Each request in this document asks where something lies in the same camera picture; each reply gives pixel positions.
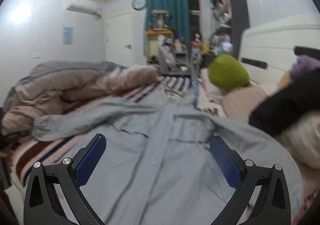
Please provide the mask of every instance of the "gray shirt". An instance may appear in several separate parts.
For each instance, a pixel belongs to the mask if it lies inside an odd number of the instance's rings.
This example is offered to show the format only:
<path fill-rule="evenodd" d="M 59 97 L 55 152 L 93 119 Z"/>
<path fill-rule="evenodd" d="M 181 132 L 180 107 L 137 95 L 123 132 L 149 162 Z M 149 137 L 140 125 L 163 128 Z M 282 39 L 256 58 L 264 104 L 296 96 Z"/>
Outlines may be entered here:
<path fill-rule="evenodd" d="M 303 186 L 290 154 L 248 124 L 195 110 L 193 99 L 190 92 L 175 101 L 163 91 L 141 103 L 107 98 L 83 112 L 37 118 L 33 135 L 50 141 L 88 132 L 64 157 L 105 135 L 107 149 L 80 189 L 106 224 L 211 224 L 235 192 L 209 152 L 213 135 L 258 166 L 283 167 L 294 217 Z"/>

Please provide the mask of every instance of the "air conditioner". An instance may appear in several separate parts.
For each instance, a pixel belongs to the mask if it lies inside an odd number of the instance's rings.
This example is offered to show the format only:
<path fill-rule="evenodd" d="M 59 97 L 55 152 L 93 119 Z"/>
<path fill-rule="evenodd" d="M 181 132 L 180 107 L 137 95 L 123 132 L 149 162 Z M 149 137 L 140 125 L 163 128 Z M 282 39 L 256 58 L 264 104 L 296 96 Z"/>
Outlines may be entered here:
<path fill-rule="evenodd" d="M 90 13 L 101 18 L 101 9 L 91 0 L 68 0 L 67 10 Z"/>

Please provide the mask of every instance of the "blue poster on wall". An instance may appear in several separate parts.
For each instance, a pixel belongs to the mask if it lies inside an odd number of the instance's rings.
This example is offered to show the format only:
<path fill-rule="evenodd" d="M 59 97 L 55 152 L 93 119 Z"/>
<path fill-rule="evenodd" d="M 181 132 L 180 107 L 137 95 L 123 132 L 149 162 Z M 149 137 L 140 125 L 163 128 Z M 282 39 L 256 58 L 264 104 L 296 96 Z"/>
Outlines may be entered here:
<path fill-rule="evenodd" d="M 73 44 L 73 28 L 63 27 L 63 44 L 71 45 Z"/>

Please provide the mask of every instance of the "white headboard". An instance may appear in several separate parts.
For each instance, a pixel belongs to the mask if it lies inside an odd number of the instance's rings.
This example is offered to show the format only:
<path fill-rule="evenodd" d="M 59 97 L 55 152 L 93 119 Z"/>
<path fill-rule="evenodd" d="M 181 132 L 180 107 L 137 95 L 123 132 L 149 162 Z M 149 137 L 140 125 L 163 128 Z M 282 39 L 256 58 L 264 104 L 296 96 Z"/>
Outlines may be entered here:
<path fill-rule="evenodd" d="M 266 69 L 242 65 L 258 84 L 277 82 L 296 62 L 295 46 L 320 49 L 320 14 L 292 16 L 247 29 L 242 35 L 239 61 L 266 62 Z"/>

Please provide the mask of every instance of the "black pillow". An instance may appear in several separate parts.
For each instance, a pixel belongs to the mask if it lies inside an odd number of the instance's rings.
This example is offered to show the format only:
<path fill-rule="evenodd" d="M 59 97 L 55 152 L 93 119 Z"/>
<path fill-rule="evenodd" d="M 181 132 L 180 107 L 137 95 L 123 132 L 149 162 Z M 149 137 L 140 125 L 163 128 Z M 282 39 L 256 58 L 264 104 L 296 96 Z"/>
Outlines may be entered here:
<path fill-rule="evenodd" d="M 320 69 L 305 73 L 267 99 L 249 118 L 249 124 L 274 136 L 310 110 L 320 109 Z"/>

